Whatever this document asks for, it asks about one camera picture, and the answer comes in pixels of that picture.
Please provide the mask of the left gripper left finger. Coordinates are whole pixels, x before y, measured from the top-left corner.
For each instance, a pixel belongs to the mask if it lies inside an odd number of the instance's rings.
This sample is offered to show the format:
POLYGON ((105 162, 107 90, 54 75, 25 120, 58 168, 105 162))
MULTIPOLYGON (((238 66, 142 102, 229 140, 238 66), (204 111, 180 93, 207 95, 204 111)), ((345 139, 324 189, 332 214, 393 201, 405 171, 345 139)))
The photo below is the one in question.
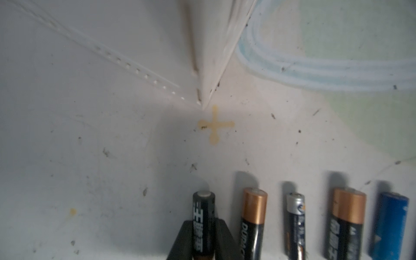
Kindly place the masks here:
POLYGON ((167 260, 192 260, 193 221, 184 221, 167 260))

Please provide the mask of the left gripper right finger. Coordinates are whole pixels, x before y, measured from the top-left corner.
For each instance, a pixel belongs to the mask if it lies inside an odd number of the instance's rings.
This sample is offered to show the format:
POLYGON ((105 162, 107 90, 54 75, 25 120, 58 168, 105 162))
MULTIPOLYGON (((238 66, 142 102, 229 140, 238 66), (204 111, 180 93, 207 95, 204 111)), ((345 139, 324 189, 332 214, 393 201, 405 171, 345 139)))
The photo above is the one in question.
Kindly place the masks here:
POLYGON ((235 242, 226 222, 216 219, 215 253, 216 260, 242 260, 239 246, 235 242))

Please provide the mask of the black Duracell battery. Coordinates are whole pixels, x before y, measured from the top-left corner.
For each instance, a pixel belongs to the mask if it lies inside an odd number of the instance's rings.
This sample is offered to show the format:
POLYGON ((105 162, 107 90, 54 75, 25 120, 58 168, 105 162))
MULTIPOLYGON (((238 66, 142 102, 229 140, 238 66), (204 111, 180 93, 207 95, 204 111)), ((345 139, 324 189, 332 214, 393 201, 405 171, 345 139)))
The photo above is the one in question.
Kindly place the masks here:
POLYGON ((260 260, 268 194, 254 187, 243 191, 239 249, 244 260, 260 260))

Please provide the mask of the dark grey battery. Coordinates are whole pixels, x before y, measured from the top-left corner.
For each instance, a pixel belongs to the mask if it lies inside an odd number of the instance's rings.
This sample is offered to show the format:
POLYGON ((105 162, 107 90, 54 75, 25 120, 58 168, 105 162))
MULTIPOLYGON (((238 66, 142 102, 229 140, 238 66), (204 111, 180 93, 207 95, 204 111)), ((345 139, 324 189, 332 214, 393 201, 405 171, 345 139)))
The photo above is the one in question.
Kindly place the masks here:
POLYGON ((292 192, 287 194, 287 253, 290 260, 306 259, 306 204, 304 195, 292 192))

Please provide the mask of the black copper battery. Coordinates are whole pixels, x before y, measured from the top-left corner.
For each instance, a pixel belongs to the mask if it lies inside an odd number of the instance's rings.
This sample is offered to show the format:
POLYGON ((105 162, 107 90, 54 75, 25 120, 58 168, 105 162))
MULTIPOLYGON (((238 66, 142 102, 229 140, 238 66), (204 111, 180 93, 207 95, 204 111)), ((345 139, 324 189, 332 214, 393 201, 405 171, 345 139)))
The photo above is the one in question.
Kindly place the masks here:
POLYGON ((326 259, 361 258, 366 199, 365 193, 350 187, 334 189, 326 239, 326 259))

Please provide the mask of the small blue battery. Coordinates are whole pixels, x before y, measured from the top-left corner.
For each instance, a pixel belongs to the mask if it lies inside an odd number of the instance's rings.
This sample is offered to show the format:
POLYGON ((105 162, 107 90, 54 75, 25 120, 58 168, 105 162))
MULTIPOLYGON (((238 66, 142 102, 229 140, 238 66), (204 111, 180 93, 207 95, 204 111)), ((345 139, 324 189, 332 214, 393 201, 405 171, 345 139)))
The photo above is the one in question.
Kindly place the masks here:
POLYGON ((381 193, 371 253, 373 260, 400 258, 408 204, 409 198, 398 193, 381 193))

